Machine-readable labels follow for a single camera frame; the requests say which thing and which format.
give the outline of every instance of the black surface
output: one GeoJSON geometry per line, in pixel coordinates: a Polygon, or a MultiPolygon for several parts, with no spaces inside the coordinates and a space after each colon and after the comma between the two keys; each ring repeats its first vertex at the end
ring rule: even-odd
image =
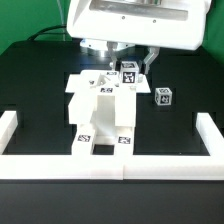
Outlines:
{"type": "MultiPolygon", "coordinates": [[[[146,53],[139,48],[139,57],[130,58],[138,61],[146,53]]],[[[107,65],[106,59],[80,55],[72,43],[13,44],[0,57],[0,112],[16,109],[19,117],[7,153],[69,154],[75,127],[67,123],[68,74],[107,65]]],[[[194,128],[195,114],[210,112],[223,130],[223,75],[202,48],[196,52],[163,49],[148,78],[153,91],[170,87],[174,103],[159,108],[153,93],[138,96],[135,153],[155,154],[158,149],[158,154],[206,154],[194,128]]],[[[2,180],[0,203],[0,223],[4,224],[224,223],[221,181],[2,180]]]]}
{"type": "MultiPolygon", "coordinates": [[[[145,48],[135,56],[144,58],[145,48]]],[[[7,154],[70,154],[75,126],[68,124],[65,93],[69,74],[83,69],[109,69],[109,59],[80,53],[71,42],[18,42],[0,57],[0,111],[18,111],[16,141],[7,154]]],[[[135,150],[139,154],[208,155],[195,129],[197,112],[218,117],[224,112],[223,70],[201,48],[196,52],[162,49],[151,66],[152,93],[137,97],[135,150]],[[156,87],[169,87],[172,106],[154,103],[156,87]]]]}

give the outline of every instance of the white block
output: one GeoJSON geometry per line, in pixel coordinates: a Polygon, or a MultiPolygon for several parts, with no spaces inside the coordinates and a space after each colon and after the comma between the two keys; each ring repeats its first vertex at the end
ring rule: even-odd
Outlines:
{"type": "Polygon", "coordinates": [[[72,155],[90,156],[93,152],[95,136],[96,131],[91,126],[79,128],[72,144],[72,155]]]}
{"type": "Polygon", "coordinates": [[[95,90],[86,89],[75,93],[72,97],[69,108],[70,124],[88,124],[91,121],[93,111],[95,110],[95,90]]]}
{"type": "Polygon", "coordinates": [[[120,70],[121,85],[137,85],[139,67],[135,61],[122,61],[120,70]]]}
{"type": "Polygon", "coordinates": [[[5,111],[0,118],[0,154],[2,154],[18,125],[16,111],[5,111]]]}
{"type": "Polygon", "coordinates": [[[142,82],[139,82],[138,85],[136,86],[136,92],[137,93],[151,93],[151,90],[145,75],[143,75],[142,77],[142,82]]]}
{"type": "Polygon", "coordinates": [[[172,91],[165,88],[156,88],[155,90],[155,101],[159,106],[168,106],[172,102],[172,91]]]}
{"type": "Polygon", "coordinates": [[[136,90],[119,88],[115,99],[115,125],[135,127],[136,90]]]}

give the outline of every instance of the white structure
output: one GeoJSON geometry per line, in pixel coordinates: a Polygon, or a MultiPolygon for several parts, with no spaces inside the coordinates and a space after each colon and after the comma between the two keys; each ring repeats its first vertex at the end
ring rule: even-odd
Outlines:
{"type": "Polygon", "coordinates": [[[69,123],[77,124],[72,155],[89,156],[95,145],[113,145],[115,155],[132,155],[136,93],[150,93],[135,62],[123,62],[121,72],[84,70],[71,75],[66,92],[69,123]]]}

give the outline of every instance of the black and white cube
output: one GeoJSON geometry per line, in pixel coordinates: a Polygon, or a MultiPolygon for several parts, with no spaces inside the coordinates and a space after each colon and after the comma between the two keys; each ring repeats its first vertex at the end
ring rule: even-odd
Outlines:
{"type": "Polygon", "coordinates": [[[168,106],[172,102],[172,91],[169,88],[156,88],[155,101],[158,106],[168,106]]]}
{"type": "Polygon", "coordinates": [[[126,85],[138,83],[139,67],[135,61],[122,61],[120,70],[120,82],[126,85]]]}

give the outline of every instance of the white plastic piece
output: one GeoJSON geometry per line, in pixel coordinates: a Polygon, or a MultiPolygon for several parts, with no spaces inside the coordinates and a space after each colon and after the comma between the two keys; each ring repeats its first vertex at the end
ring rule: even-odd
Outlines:
{"type": "Polygon", "coordinates": [[[213,157],[224,157],[224,139],[212,118],[207,113],[199,113],[196,127],[201,138],[213,157]]]}
{"type": "Polygon", "coordinates": [[[122,87],[117,90],[115,101],[115,125],[118,127],[135,127],[136,90],[122,87]]]}
{"type": "Polygon", "coordinates": [[[0,154],[2,154],[18,125],[16,111],[5,111],[0,118],[0,154]]]}
{"type": "Polygon", "coordinates": [[[198,48],[203,41],[211,4],[210,0],[163,0],[157,6],[162,13],[148,17],[135,15],[135,11],[130,14],[91,10],[91,2],[71,1],[67,29],[72,37],[189,50],[198,48]]]}
{"type": "Polygon", "coordinates": [[[92,154],[96,130],[89,125],[79,127],[72,144],[72,155],[88,157],[92,154]]]}
{"type": "Polygon", "coordinates": [[[151,93],[151,90],[145,75],[142,75],[142,82],[138,83],[136,87],[136,92],[137,93],[151,93]]]}

